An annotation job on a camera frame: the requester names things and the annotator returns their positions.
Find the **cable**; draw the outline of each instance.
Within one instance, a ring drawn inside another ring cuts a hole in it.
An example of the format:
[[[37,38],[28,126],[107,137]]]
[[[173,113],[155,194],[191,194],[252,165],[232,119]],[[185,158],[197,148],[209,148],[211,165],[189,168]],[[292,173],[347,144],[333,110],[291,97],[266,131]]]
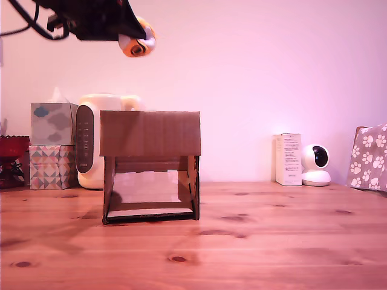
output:
[[[18,3],[17,0],[8,0],[8,1],[11,3],[13,8],[15,8],[17,12],[19,12],[19,14],[24,18],[24,20],[29,25],[31,25],[31,27],[36,32],[38,32],[41,36],[43,36],[44,38],[49,39],[49,40],[62,40],[68,36],[69,29],[68,29],[67,21],[63,17],[61,17],[60,15],[58,15],[58,17],[60,17],[60,19],[62,21],[63,35],[53,37],[50,33],[47,33],[36,21],[32,20],[31,16],[23,9],[23,7],[21,7],[21,5]]]
[[[36,3],[36,5],[35,5],[35,16],[34,16],[34,20],[33,21],[36,22],[38,17],[39,17],[39,4]],[[17,30],[11,30],[11,31],[8,31],[8,32],[0,33],[0,37],[8,36],[8,35],[13,35],[13,34],[16,34],[16,33],[20,33],[20,32],[23,32],[23,31],[29,29],[30,27],[31,27],[31,25],[28,24],[24,28],[20,28],[20,29],[17,29]]]

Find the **paw print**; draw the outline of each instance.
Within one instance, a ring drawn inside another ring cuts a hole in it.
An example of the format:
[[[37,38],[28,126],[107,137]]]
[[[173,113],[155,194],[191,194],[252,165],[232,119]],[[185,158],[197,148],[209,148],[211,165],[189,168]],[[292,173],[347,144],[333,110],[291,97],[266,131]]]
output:
[[[382,168],[384,162],[383,156],[378,156],[375,158],[373,166],[374,168]]]
[[[358,155],[360,155],[360,152],[359,152],[360,148],[357,147],[357,145],[355,145],[355,147],[353,147],[353,150],[352,150],[352,156],[354,158],[356,158]]]
[[[360,177],[352,179],[351,185],[355,187],[360,187],[362,184],[362,181],[360,180]]]
[[[370,183],[368,184],[368,188],[369,189],[380,189],[379,179],[378,178],[371,179]]]
[[[367,171],[364,171],[364,174],[363,174],[363,179],[365,182],[369,181],[369,175],[371,174],[371,171],[370,169],[368,169]]]
[[[351,172],[356,174],[359,174],[362,171],[362,165],[360,163],[355,162],[354,164],[351,164]]]
[[[374,156],[372,154],[369,154],[369,152],[367,152],[366,154],[363,154],[363,162],[365,165],[367,165],[368,163],[371,163],[372,162],[372,159],[374,158]]]
[[[387,142],[386,137],[384,135],[382,136],[381,134],[379,134],[377,139],[375,140],[377,147],[381,147],[381,148],[385,146],[386,142]]]
[[[365,145],[366,148],[370,148],[372,145],[372,142],[374,141],[374,138],[370,136],[364,136],[363,137],[363,144]]]
[[[370,130],[370,128],[363,128],[361,131],[362,134],[367,133]]]

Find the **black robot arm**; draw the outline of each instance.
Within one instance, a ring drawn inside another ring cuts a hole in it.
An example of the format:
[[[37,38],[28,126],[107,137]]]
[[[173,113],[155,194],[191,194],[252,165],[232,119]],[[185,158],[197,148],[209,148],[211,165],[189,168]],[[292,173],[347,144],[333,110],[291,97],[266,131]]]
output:
[[[128,0],[32,0],[36,3],[34,19],[22,8],[17,0],[8,0],[27,22],[41,36],[49,40],[66,38],[70,33],[79,40],[118,41],[119,34],[136,39],[145,39],[146,33],[138,22]],[[47,20],[47,29],[37,22],[39,6],[51,9],[54,14]],[[63,28],[63,35],[52,36],[57,28]]]

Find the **red glass dish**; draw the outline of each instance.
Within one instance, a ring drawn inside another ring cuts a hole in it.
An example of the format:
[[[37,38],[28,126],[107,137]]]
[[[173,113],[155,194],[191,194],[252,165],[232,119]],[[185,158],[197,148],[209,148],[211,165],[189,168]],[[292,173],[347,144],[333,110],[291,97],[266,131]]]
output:
[[[22,157],[30,145],[28,136],[1,136],[0,137],[0,189],[10,189],[24,186],[24,182],[15,178],[12,172],[12,163]]]

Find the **security camera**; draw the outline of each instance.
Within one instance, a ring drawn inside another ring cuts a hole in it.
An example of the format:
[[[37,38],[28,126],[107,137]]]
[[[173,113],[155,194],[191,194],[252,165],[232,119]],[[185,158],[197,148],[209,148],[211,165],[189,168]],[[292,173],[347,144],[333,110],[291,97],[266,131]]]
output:
[[[310,186],[327,186],[331,182],[330,174],[323,170],[329,164],[329,152],[327,148],[311,144],[302,151],[302,166],[304,172],[301,175],[302,184]]]

